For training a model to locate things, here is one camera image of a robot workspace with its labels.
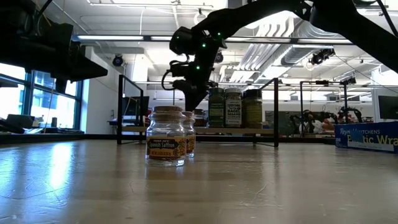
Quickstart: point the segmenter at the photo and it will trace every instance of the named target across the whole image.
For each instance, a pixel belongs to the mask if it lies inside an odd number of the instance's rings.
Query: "jar lid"
[[[193,113],[189,111],[183,111],[182,114],[184,114],[187,118],[190,118],[193,115]]]
[[[224,93],[224,89],[223,88],[210,88],[209,91],[210,91],[211,94]]]
[[[182,108],[179,107],[179,106],[155,106],[153,111],[154,112],[160,112],[160,111],[164,111],[164,112],[169,112],[169,111],[181,112]]]
[[[246,90],[243,94],[244,98],[247,97],[258,97],[262,98],[262,90],[260,89],[255,89],[255,90]]]
[[[225,93],[242,93],[240,88],[228,88],[225,90]]]

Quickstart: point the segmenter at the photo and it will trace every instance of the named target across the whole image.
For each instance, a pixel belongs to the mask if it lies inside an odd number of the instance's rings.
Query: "glass jar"
[[[202,109],[195,109],[193,111],[193,118],[195,119],[194,127],[206,127],[205,111]]]
[[[262,128],[262,91],[246,90],[243,99],[245,128]]]
[[[225,90],[225,127],[240,128],[242,125],[242,93],[239,88]]]
[[[224,127],[224,89],[222,88],[209,90],[209,127]]]
[[[192,158],[195,153],[195,144],[196,144],[196,132],[193,128],[193,124],[195,119],[193,119],[193,113],[184,111],[182,112],[187,118],[183,122],[183,127],[185,130],[185,135],[187,138],[187,157]]]
[[[149,166],[184,165],[187,139],[183,122],[186,117],[178,106],[155,106],[149,115],[146,162]]]

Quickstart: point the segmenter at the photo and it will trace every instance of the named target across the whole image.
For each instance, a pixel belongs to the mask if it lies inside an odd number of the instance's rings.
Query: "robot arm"
[[[176,54],[194,55],[193,62],[170,63],[173,77],[185,80],[174,81],[173,89],[185,94],[185,109],[194,110],[207,95],[210,73],[220,47],[226,48],[224,40],[240,28],[263,17],[280,11],[292,11],[301,19],[329,32],[336,32],[371,54],[394,71],[398,72],[397,37],[361,16],[352,0],[257,0],[237,9],[221,9],[212,12],[192,29],[177,30],[170,41],[170,50]]]

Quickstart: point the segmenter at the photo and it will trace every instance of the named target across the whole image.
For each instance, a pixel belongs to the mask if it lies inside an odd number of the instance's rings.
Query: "black cable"
[[[36,34],[40,34],[39,31],[39,22],[40,19],[43,16],[44,11],[48,8],[48,6],[51,4],[53,0],[47,0],[47,2],[44,3],[43,7],[40,9],[40,11],[37,13],[36,18],[35,18],[35,30],[36,30]]]
[[[396,37],[398,37],[398,31],[397,31],[396,27],[394,26],[394,23],[392,22],[391,17],[388,14],[387,9],[384,6],[383,2],[381,2],[381,0],[376,0],[376,1],[379,4],[379,6],[381,8],[381,11],[383,12],[384,16],[386,17],[386,21],[390,25],[390,28],[391,28],[392,32],[394,33],[394,35]]]
[[[170,70],[167,70],[166,73],[164,73],[164,75],[163,75],[163,77],[162,77],[162,88],[163,88],[164,90],[175,90],[175,88],[168,89],[168,88],[164,87],[164,79],[166,78],[166,76],[167,76],[169,73],[170,73]]]
[[[336,56],[338,59],[340,59],[342,62],[344,62],[346,65],[348,65],[349,67],[351,67],[353,70],[355,70],[355,71],[358,72],[359,74],[361,74],[361,75],[363,75],[364,77],[366,77],[367,79],[373,81],[374,83],[378,84],[379,86],[382,86],[383,88],[386,88],[386,89],[388,89],[388,90],[390,90],[390,91],[393,91],[394,93],[397,93],[397,94],[398,94],[397,91],[395,91],[395,90],[393,90],[393,89],[391,89],[391,88],[388,88],[388,87],[386,87],[386,86],[384,86],[384,85],[382,85],[382,84],[380,84],[380,83],[374,81],[371,77],[369,77],[369,76],[363,74],[362,72],[358,71],[357,69],[355,69],[354,67],[352,67],[349,63],[347,63],[346,61],[344,61],[343,59],[341,59],[341,58],[340,58],[339,56],[337,56],[336,54],[335,54],[335,56]]]

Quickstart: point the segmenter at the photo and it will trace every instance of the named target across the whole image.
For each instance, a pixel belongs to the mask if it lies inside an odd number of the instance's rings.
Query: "monitor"
[[[398,97],[379,96],[379,111],[381,119],[398,119]]]
[[[147,114],[148,106],[149,106],[149,96],[144,96],[144,106],[141,109],[141,113],[138,115],[145,116]],[[137,111],[139,111],[141,102],[139,96],[133,97],[124,97],[122,99],[122,115],[123,116],[135,116],[137,115]]]

